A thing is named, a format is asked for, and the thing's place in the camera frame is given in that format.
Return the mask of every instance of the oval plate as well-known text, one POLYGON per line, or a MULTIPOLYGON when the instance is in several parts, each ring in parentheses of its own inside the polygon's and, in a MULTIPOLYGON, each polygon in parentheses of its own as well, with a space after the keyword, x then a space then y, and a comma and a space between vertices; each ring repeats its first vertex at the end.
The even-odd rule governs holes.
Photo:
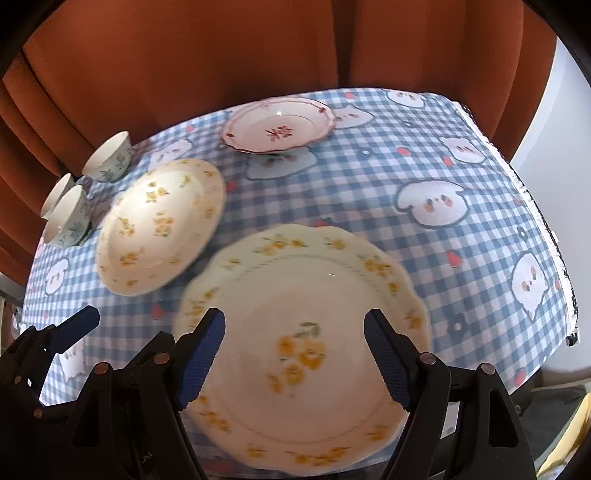
POLYGON ((406 413, 363 335, 368 310, 429 351, 430 321, 405 270, 336 227, 280 225, 216 254, 186 288, 176 339, 209 307, 226 335, 187 410, 238 461, 292 475, 338 470, 378 452, 406 413))
POLYGON ((321 102, 279 97, 238 109, 220 136, 226 145, 241 152, 280 152, 324 138, 335 124, 334 113, 321 102))
POLYGON ((104 220, 96 249, 100 279, 124 296, 166 285, 207 245, 225 199, 222 175, 203 160, 176 160, 143 175, 104 220))

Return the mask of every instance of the gingham tablecloth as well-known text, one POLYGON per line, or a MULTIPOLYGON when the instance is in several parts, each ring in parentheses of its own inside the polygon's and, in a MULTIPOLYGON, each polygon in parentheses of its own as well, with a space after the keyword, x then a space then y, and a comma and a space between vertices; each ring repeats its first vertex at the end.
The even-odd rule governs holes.
MULTIPOLYGON (((566 271, 529 194, 462 107, 439 95, 371 88, 299 96, 326 103, 338 120, 336 130, 307 148, 273 157, 224 146, 219 132, 233 108, 136 145, 129 172, 115 183, 79 180, 93 205, 94 229, 77 247, 40 244, 22 319, 42 328, 91 304, 101 320, 76 352, 81 371, 72 373, 56 357, 44 403, 75 399, 94 364, 120 368, 156 333, 170 331, 184 286, 209 258, 278 223, 336 225, 401 262, 430 311, 434 352, 450 365, 490 362, 513 391, 554 352, 576 319, 566 271), (139 297, 113 294, 95 271, 100 222, 134 180, 177 157, 205 159, 223 174, 228 196, 220 225, 170 284, 139 297)), ((207 469, 284 476, 237 464, 188 419, 186 426, 207 469)), ((353 468, 385 460, 392 448, 353 468)))

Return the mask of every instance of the brown curtain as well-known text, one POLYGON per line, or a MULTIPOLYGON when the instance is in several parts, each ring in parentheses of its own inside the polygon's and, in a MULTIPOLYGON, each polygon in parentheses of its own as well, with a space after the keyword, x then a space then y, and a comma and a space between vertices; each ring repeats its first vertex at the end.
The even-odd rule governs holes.
POLYGON ((554 44, 521 0, 67 0, 0 82, 0 271, 26 282, 46 194, 114 132, 268 96, 441 93, 511 158, 554 44))

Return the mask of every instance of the table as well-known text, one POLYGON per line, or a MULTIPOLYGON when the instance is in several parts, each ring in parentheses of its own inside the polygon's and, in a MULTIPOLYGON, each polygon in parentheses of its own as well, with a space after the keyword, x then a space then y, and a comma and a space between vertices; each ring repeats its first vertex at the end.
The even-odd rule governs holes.
MULTIPOLYGON (((308 147, 280 156, 238 153, 219 139, 235 110, 227 109, 139 143, 115 183, 79 180, 92 202, 93 230, 76 247, 40 244, 23 322, 60 323, 87 303, 99 309, 101 322, 70 353, 74 367, 56 357, 44 403, 73 400, 94 364, 120 368, 156 333, 170 331, 184 286, 208 259, 278 223, 336 225, 401 262, 430 311, 434 352, 450 365, 490 362, 512 392, 554 352, 576 320, 566 270, 531 197, 469 113, 431 93, 359 88, 300 96, 337 115, 336 129, 308 147), (200 258, 170 284, 139 297, 113 294, 95 271, 101 220, 139 176, 180 157, 210 161, 224 176, 220 225, 200 258)), ((188 419, 186 426, 205 468, 284 476, 237 464, 188 419)), ((382 462, 392 450, 355 468, 382 462)))

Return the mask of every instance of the plate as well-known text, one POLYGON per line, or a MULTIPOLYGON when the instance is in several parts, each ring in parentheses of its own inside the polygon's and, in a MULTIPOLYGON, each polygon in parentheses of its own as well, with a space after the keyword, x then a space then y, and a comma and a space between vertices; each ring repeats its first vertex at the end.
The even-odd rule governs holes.
POLYGON ((100 279, 124 296, 166 285, 207 245, 225 198, 222 175, 203 160, 176 160, 143 175, 103 222, 96 249, 100 279))
POLYGON ((430 321, 405 270, 337 227, 280 225, 216 254, 186 288, 173 322, 191 332, 209 307, 226 334, 187 411, 238 461, 291 475, 338 470, 378 452, 407 415, 365 342, 380 308, 429 351, 430 321))
POLYGON ((271 98, 238 109, 220 136, 226 145, 242 152, 280 152, 324 138, 335 123, 332 110, 316 100, 271 98))

